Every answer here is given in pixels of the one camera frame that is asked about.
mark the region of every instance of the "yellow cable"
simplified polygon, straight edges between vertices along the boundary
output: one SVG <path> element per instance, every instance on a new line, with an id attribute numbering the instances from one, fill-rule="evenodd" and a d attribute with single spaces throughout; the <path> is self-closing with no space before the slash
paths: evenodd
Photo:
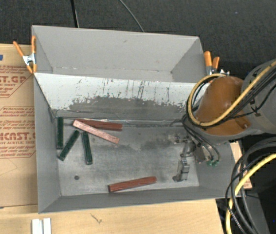
<path id="1" fill-rule="evenodd" d="M 259 75 L 257 75 L 257 77 L 248 85 L 248 87 L 241 93 L 241 95 L 234 101 L 234 103 L 221 115 L 219 116 L 218 118 L 212 120 L 212 121 L 209 121 L 209 122 L 201 122 L 199 120 L 197 120 L 194 115 L 193 115 L 193 112 L 192 112 L 192 99 L 193 99 L 193 96 L 194 96 L 194 93 L 196 91 L 196 89 L 207 79 L 213 77 L 214 75 L 218 75 L 218 76 L 224 76 L 224 75 L 221 75 L 221 74 L 213 74 L 213 75 L 210 75 L 210 76 L 206 76 L 204 77 L 203 79 L 201 79 L 193 88 L 192 92 L 190 93 L 190 96 L 189 96 L 189 99 L 188 99 L 188 104 L 187 104 L 187 108 L 188 108 L 188 114 L 189 114 L 189 117 L 191 118 L 191 120 L 197 124 L 197 125 L 200 125 L 200 126 L 203 126 L 203 127 L 208 127 L 208 126 L 212 126 L 216 123 L 218 123 L 220 120 L 224 119 L 224 117 L 226 117 L 243 99 L 244 97 L 247 95 L 247 93 L 254 87 L 254 85 L 257 84 L 257 82 L 267 73 L 270 71 L 271 68 L 273 68 L 274 66 L 276 66 L 276 60 L 271 63 L 269 66 L 267 66 L 262 72 L 260 72 Z"/>
<path id="2" fill-rule="evenodd" d="M 270 162 L 271 160 L 276 158 L 276 154 L 272 154 L 268 157 L 266 157 L 265 159 L 263 159 L 262 161 L 260 161 L 257 165 L 255 165 L 252 169 L 249 170 L 249 172 L 239 181 L 239 183 L 237 184 L 237 186 L 235 187 L 235 195 L 240 191 L 240 189 L 242 188 L 242 186 L 245 184 L 245 182 L 256 172 L 258 171 L 262 166 L 264 166 L 266 163 Z M 233 207 L 233 200 L 232 198 L 230 198 L 229 201 L 229 207 L 232 208 Z M 230 223 L 230 212 L 229 210 L 226 211 L 226 216 L 225 216 L 225 227 L 226 227 L 226 232 L 227 234 L 232 234 L 232 230 L 231 230 L 231 223 Z"/>

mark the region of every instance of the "black cord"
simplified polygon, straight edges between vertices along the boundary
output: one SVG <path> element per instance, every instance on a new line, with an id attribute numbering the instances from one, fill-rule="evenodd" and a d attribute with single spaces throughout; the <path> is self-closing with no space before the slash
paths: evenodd
<path id="1" fill-rule="evenodd" d="M 195 95 L 194 99 L 192 100 L 192 107 L 194 106 L 195 101 L 196 101 L 196 98 L 197 98 L 198 94 L 200 93 L 201 89 L 202 89 L 206 84 L 207 84 L 207 82 L 203 82 L 203 83 L 199 86 L 199 88 L 198 88 L 198 90 L 197 90 L 197 92 L 196 92 L 196 95 Z"/>
<path id="2" fill-rule="evenodd" d="M 74 17 L 75 28 L 79 28 L 79 21 L 78 21 L 78 17 L 77 17 L 76 8 L 75 8 L 75 1 L 74 0 L 70 0 L 70 1 L 71 1 L 71 8 L 72 8 L 72 13 L 73 13 L 73 17 Z"/>
<path id="3" fill-rule="evenodd" d="M 131 12 L 131 10 L 128 8 L 128 6 L 123 2 L 123 0 L 119 0 L 120 3 L 127 9 L 127 11 L 130 13 L 130 15 L 132 16 L 132 18 L 135 20 L 135 22 L 137 23 L 137 25 L 139 26 L 140 30 L 142 32 L 144 32 L 144 29 L 142 28 L 142 26 L 140 25 L 138 19 L 134 16 L 134 14 Z"/>
<path id="4" fill-rule="evenodd" d="M 207 139 L 205 139 L 203 136 L 201 136 L 200 134 L 198 134 L 196 131 L 194 131 L 192 128 L 190 128 L 190 126 L 185 124 L 186 119 L 188 119 L 187 114 L 185 114 L 182 117 L 182 124 L 185 128 L 185 130 L 191 135 L 193 136 L 202 146 L 204 146 L 206 148 L 206 150 L 209 152 L 210 156 L 211 156 L 211 160 L 214 161 L 214 155 L 211 153 L 210 149 L 213 149 L 214 152 L 217 154 L 218 159 L 217 161 L 221 160 L 221 155 L 218 151 L 218 149 L 211 144 Z"/>
<path id="5" fill-rule="evenodd" d="M 227 189 L 226 189 L 226 191 L 225 191 L 225 199 L 226 199 L 226 202 L 227 202 L 227 203 L 228 203 L 228 192 L 229 192 L 229 189 L 230 189 L 230 188 L 231 188 L 231 197 L 233 198 L 233 195 L 235 195 L 235 191 L 234 191 L 234 189 L 235 189 L 235 187 L 234 187 L 234 181 L 235 181 L 236 179 L 238 179 L 238 178 L 241 179 L 241 178 L 243 177 L 243 174 L 244 174 L 245 171 L 248 171 L 254 164 L 256 164 L 259 160 L 261 160 L 263 157 L 265 157 L 265 156 L 267 156 L 267 155 L 268 155 L 268 154 L 260 155 L 259 157 L 257 157 L 257 158 L 254 159 L 253 161 L 251 161 L 249 164 L 247 164 L 247 166 L 245 166 L 245 167 L 244 167 L 238 174 L 236 174 L 233 178 L 231 178 L 231 182 L 230 182 L 229 186 L 227 187 Z M 234 202 L 234 206 L 235 206 L 235 209 L 236 209 L 236 213 L 237 213 L 237 214 L 233 213 L 233 211 L 232 211 L 232 209 L 229 207 L 229 205 L 227 205 L 227 208 L 228 208 L 230 214 L 232 215 L 233 219 L 235 220 L 237 226 L 238 226 L 238 227 L 241 227 L 241 224 L 240 224 L 240 222 L 238 221 L 236 215 L 238 215 L 238 216 L 241 217 L 241 218 L 242 218 L 243 215 L 240 215 L 240 213 L 239 213 L 238 210 L 237 210 L 237 206 L 238 206 L 237 201 Z M 247 222 L 246 222 L 246 219 L 244 219 L 244 220 L 242 221 L 242 223 L 247 227 L 247 225 L 245 224 L 245 223 L 247 223 Z M 254 233 L 254 234 L 257 234 L 257 233 L 258 233 L 257 230 L 252 230 L 252 227 L 250 227 L 249 225 L 248 225 L 247 228 L 250 229 L 250 230 L 249 230 L 249 229 L 248 229 L 248 230 L 249 230 L 251 233 Z"/>
<path id="6" fill-rule="evenodd" d="M 254 153 L 254 152 L 258 151 L 258 150 L 262 150 L 262 149 L 269 148 L 269 147 L 276 147 L 276 137 L 272 137 L 272 138 L 269 138 L 269 139 L 260 141 L 260 142 L 258 142 L 257 144 L 253 145 L 253 146 L 252 146 L 246 153 L 244 153 L 244 155 L 236 162 L 236 164 L 235 164 L 235 166 L 234 166 L 234 168 L 233 168 L 233 172 L 232 172 L 232 176 L 231 176 L 231 183 L 230 183 L 230 186 L 231 186 L 231 197 L 232 197 L 233 203 L 234 203 L 234 205 L 235 205 L 235 209 L 236 209 L 238 215 L 241 217 L 241 220 L 242 220 L 242 222 L 244 223 L 244 225 L 245 225 L 246 227 L 249 227 L 249 224 L 248 224 L 248 222 L 245 220 L 245 217 L 244 217 L 243 213 L 241 212 L 241 210 L 240 210 L 240 208 L 239 208 L 239 205 L 238 205 L 238 202 L 237 202 L 237 199 L 236 199 L 236 195 L 235 195 L 235 192 L 234 192 L 234 188 L 235 188 L 235 185 L 234 185 L 234 180 L 235 180 L 235 179 L 234 179 L 234 178 L 236 177 L 236 176 L 234 176 L 234 175 L 237 173 L 238 168 L 239 168 L 239 165 L 241 165 L 241 167 L 244 166 L 244 162 L 247 160 L 247 158 L 248 158 L 248 156 L 249 156 L 250 154 L 252 154 L 252 153 Z M 247 206 L 245 207 L 245 211 L 246 211 L 246 214 L 247 214 L 247 216 L 248 216 L 248 219 L 250 219 L 250 218 L 251 218 L 251 214 L 250 214 L 249 209 L 248 209 Z"/>

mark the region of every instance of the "red stick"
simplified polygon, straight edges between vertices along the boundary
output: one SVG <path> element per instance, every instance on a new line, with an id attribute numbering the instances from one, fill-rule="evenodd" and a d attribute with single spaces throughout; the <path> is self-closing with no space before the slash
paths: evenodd
<path id="1" fill-rule="evenodd" d="M 151 185 L 156 183 L 157 179 L 154 176 L 151 177 L 144 177 L 134 180 L 129 180 L 125 182 L 120 182 L 112 185 L 108 185 L 108 190 L 110 193 L 114 193 L 121 190 L 131 189 L 135 187 L 140 187 L 144 185 Z"/>
<path id="2" fill-rule="evenodd" d="M 121 131 L 123 129 L 122 124 L 114 123 L 114 122 L 105 122 L 105 121 L 92 120 L 92 119 L 77 119 L 77 120 L 91 127 L 94 127 L 96 129 L 113 130 L 113 131 Z"/>
<path id="3" fill-rule="evenodd" d="M 81 130 L 84 130 L 84 131 L 86 131 L 86 132 L 88 132 L 92 135 L 96 135 L 96 136 L 98 136 L 102 139 L 110 141 L 112 143 L 117 144 L 119 142 L 119 138 L 117 138 L 115 136 L 112 136 L 112 135 L 109 135 L 108 133 L 105 133 L 105 132 L 100 131 L 98 129 L 95 129 L 95 128 L 87 125 L 87 124 L 84 124 L 84 123 L 78 121 L 78 120 L 74 120 L 73 126 L 79 128 Z"/>

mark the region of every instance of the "black cable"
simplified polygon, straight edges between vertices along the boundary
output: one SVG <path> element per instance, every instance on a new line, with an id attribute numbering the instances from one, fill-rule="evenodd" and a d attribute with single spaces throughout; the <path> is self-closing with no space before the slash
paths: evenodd
<path id="1" fill-rule="evenodd" d="M 79 28 L 79 21 L 78 21 L 78 17 L 77 17 L 76 8 L 75 8 L 75 1 L 74 0 L 70 0 L 70 1 L 71 1 L 71 8 L 72 8 L 72 13 L 73 13 L 73 17 L 74 17 L 75 28 Z"/>
<path id="2" fill-rule="evenodd" d="M 264 103 L 267 101 L 268 97 L 270 96 L 270 94 L 273 92 L 273 90 L 276 88 L 276 84 L 270 89 L 270 91 L 268 92 L 268 94 L 266 95 L 266 97 L 263 99 L 263 101 L 261 102 L 261 104 L 256 107 L 254 110 L 254 112 L 258 112 L 259 109 L 261 109 L 261 107 L 263 107 Z"/>
<path id="3" fill-rule="evenodd" d="M 119 0 L 120 3 L 127 9 L 127 11 L 130 13 L 130 15 L 132 16 L 132 18 L 136 21 L 137 25 L 139 26 L 140 30 L 142 32 L 144 32 L 144 29 L 142 28 L 142 26 L 140 25 L 138 19 L 134 16 L 134 14 L 131 12 L 131 10 L 128 8 L 128 6 L 122 1 L 122 0 Z"/>
<path id="4" fill-rule="evenodd" d="M 242 110 L 250 101 L 252 101 L 272 80 L 276 78 L 276 73 L 269 73 L 267 77 L 262 80 L 262 83 L 258 84 L 255 88 L 253 88 L 240 102 L 240 104 L 235 107 L 226 118 L 237 114 L 240 110 Z"/>
<path id="5" fill-rule="evenodd" d="M 213 145 L 211 144 L 207 139 L 205 139 L 203 136 L 201 136 L 200 134 L 198 134 L 196 131 L 194 131 L 192 128 L 190 128 L 190 126 L 187 126 L 185 124 L 185 121 L 186 119 L 188 118 L 187 114 L 185 114 L 183 117 L 182 117 L 182 124 L 185 128 L 185 130 L 191 135 L 193 136 L 201 145 L 203 145 L 206 150 L 209 152 L 210 156 L 211 156 L 211 160 L 213 161 L 214 160 L 214 155 L 212 155 L 211 151 L 210 151 L 210 148 L 214 150 L 214 152 L 217 154 L 218 156 L 218 159 L 217 161 L 220 161 L 221 160 L 221 155 L 218 151 L 218 149 Z"/>
<path id="6" fill-rule="evenodd" d="M 257 143 L 255 144 L 254 146 L 252 146 L 246 153 L 244 153 L 244 155 L 236 162 L 234 168 L 233 168 L 233 172 L 232 172 L 232 176 L 231 176 L 231 179 L 232 179 L 232 183 L 231 183 L 231 197 L 232 197 L 232 200 L 233 200 L 233 203 L 235 205 L 235 209 L 238 213 L 238 215 L 241 217 L 241 220 L 243 221 L 243 223 L 246 225 L 246 226 L 249 226 L 248 222 L 245 220 L 245 217 L 243 215 L 243 213 L 241 212 L 240 208 L 239 208 L 239 205 L 238 205 L 238 202 L 237 202 L 237 199 L 236 199 L 236 195 L 235 195 L 235 192 L 234 192 L 234 188 L 235 188 L 235 185 L 234 185 L 234 174 L 237 173 L 238 171 L 238 168 L 239 168 L 239 165 L 244 166 L 244 162 L 247 160 L 248 156 L 258 150 L 262 150 L 262 149 L 265 149 L 265 148 L 269 148 L 269 147 L 276 147 L 276 142 L 271 142 L 269 143 L 270 141 L 274 141 L 276 138 L 270 138 L 270 139 L 267 139 L 267 140 L 263 140 L 261 141 L 260 143 Z M 249 211 L 246 212 L 247 215 L 249 215 L 249 217 L 251 217 L 251 214 Z"/>
<path id="7" fill-rule="evenodd" d="M 227 187 L 226 191 L 225 191 L 225 199 L 226 199 L 226 202 L 228 202 L 228 192 L 229 192 L 229 188 L 233 189 L 233 192 L 231 191 L 231 197 L 233 197 L 233 195 L 235 195 L 235 187 L 234 187 L 234 181 L 238 178 L 242 178 L 243 177 L 243 174 L 245 171 L 248 171 L 254 164 L 256 164 L 259 160 L 261 160 L 263 157 L 267 156 L 268 154 L 263 154 L 263 155 L 260 155 L 259 157 L 257 157 L 256 159 L 252 160 L 249 164 L 247 164 L 247 166 L 245 166 L 238 174 L 236 174 L 234 177 L 231 178 L 231 182 L 229 184 L 229 186 Z M 235 206 L 235 209 L 236 209 L 236 213 L 233 213 L 232 209 L 230 209 L 230 207 L 227 205 L 227 208 L 230 212 L 230 214 L 232 215 L 233 219 L 235 220 L 236 224 L 238 227 L 241 227 L 241 224 L 240 222 L 238 221 L 237 219 L 237 216 L 238 215 L 239 217 L 240 214 L 238 213 L 238 210 L 236 208 L 236 206 L 238 206 L 237 202 L 234 203 L 234 206 Z M 258 230 L 250 230 L 251 233 L 254 233 L 254 234 L 258 234 Z"/>
<path id="8" fill-rule="evenodd" d="M 229 207 L 228 205 L 228 193 L 229 193 L 229 189 L 230 188 L 234 188 L 232 187 L 232 184 L 234 183 L 234 181 L 236 179 L 238 179 L 240 176 L 243 176 L 244 172 L 249 170 L 251 166 L 253 166 L 256 162 L 258 162 L 262 157 L 264 157 L 266 155 L 261 155 L 260 157 L 258 157 L 257 159 L 253 160 L 251 163 L 249 163 L 246 167 L 244 167 L 237 175 L 235 175 L 233 178 L 231 178 L 231 182 L 229 184 L 229 186 L 227 187 L 226 191 L 225 191 L 225 200 L 227 202 L 227 209 L 230 212 L 230 214 L 232 215 L 232 218 L 234 219 L 234 221 L 236 222 L 237 226 L 239 227 L 239 229 L 243 232 L 246 233 L 245 230 L 243 229 L 243 227 L 241 226 L 240 222 L 238 221 L 236 214 L 233 213 L 233 210 Z"/>
<path id="9" fill-rule="evenodd" d="M 196 98 L 197 98 L 198 94 L 200 93 L 201 89 L 202 89 L 206 84 L 207 84 L 207 82 L 203 82 L 203 83 L 199 86 L 199 88 L 198 88 L 198 90 L 197 90 L 197 92 L 196 92 L 196 95 L 195 95 L 194 99 L 192 100 L 192 107 L 194 106 L 195 101 L 196 101 Z"/>

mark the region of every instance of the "cable bundle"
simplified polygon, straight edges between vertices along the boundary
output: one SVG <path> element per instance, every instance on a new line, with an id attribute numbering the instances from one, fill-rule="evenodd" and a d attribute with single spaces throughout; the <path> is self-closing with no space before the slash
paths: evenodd
<path id="1" fill-rule="evenodd" d="M 266 148 L 276 147 L 276 137 L 271 137 L 269 139 L 262 140 L 255 145 L 253 145 L 243 156 L 237 161 L 233 168 L 232 176 L 231 176 L 231 183 L 229 184 L 226 192 L 225 198 L 228 199 L 228 192 L 231 189 L 231 198 L 227 205 L 227 212 L 225 216 L 225 225 L 227 234 L 231 234 L 231 224 L 230 224 L 230 216 L 233 217 L 234 221 L 236 222 L 237 226 L 241 230 L 243 234 L 251 233 L 251 234 L 259 234 L 259 231 L 251 217 L 247 202 L 246 202 L 246 194 L 243 188 L 246 180 L 249 179 L 256 171 L 258 171 L 262 166 L 267 164 L 273 159 L 276 159 L 276 153 L 268 153 L 265 155 L 261 155 L 258 158 L 247 162 L 247 158 L 252 153 L 263 150 Z M 239 183 L 235 186 L 235 180 L 239 178 Z M 240 192 L 242 203 L 244 206 L 244 212 L 246 216 L 240 210 L 238 205 L 236 195 Z M 232 211 L 233 206 L 235 206 L 236 213 L 234 214 Z"/>

